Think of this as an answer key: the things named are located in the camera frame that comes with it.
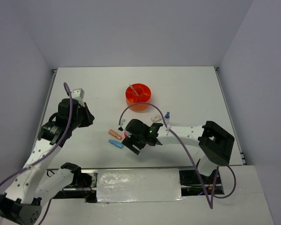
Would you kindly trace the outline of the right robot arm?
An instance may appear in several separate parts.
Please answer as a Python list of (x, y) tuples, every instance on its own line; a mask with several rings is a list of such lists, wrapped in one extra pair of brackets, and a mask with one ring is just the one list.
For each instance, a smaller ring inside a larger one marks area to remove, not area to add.
[(177, 127), (153, 123), (146, 125), (138, 119), (121, 120), (118, 130), (126, 133), (122, 144), (136, 155), (146, 145), (181, 144), (200, 148), (203, 156), (195, 163), (194, 178), (205, 183), (219, 166), (229, 166), (235, 138), (214, 121), (202, 126)]

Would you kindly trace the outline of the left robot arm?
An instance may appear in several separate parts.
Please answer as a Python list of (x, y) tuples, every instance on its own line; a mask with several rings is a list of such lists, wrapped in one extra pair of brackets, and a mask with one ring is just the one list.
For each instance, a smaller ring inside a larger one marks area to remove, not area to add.
[(35, 147), (13, 183), (0, 194), (0, 216), (19, 225), (33, 225), (42, 208), (66, 186), (82, 183), (81, 168), (64, 163), (48, 180), (41, 182), (49, 164), (61, 151), (76, 128), (92, 125), (94, 116), (81, 97), (65, 98), (58, 111), (45, 123), (38, 134)]

